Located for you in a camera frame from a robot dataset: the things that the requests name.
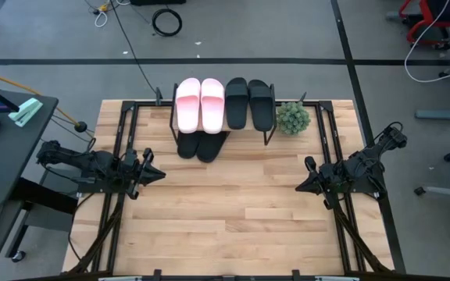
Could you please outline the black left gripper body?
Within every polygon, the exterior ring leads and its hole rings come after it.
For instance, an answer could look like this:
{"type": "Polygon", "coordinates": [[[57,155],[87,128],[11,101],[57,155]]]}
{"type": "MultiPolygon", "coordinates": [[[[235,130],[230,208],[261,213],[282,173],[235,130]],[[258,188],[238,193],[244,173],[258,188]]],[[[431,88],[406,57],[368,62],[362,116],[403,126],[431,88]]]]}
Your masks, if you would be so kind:
{"type": "Polygon", "coordinates": [[[128,148],[121,160],[121,184],[123,192],[132,200],[138,198],[138,185],[144,177],[142,173],[147,165],[151,165],[154,155],[151,148],[146,148],[143,153],[143,159],[138,159],[138,153],[132,148],[128,148]]]}

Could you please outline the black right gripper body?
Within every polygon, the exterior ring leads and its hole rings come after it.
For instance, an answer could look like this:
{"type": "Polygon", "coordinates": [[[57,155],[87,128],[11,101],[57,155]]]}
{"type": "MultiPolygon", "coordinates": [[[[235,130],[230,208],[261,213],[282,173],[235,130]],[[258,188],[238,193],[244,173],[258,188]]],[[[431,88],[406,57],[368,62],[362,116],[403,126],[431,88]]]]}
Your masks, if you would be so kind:
{"type": "Polygon", "coordinates": [[[324,196],[324,205],[328,210],[336,207],[339,202],[339,194],[343,193],[343,181],[338,173],[335,172],[333,164],[323,164],[319,168],[312,156],[305,158],[305,167],[309,173],[317,171],[319,173],[321,193],[324,196]]]}

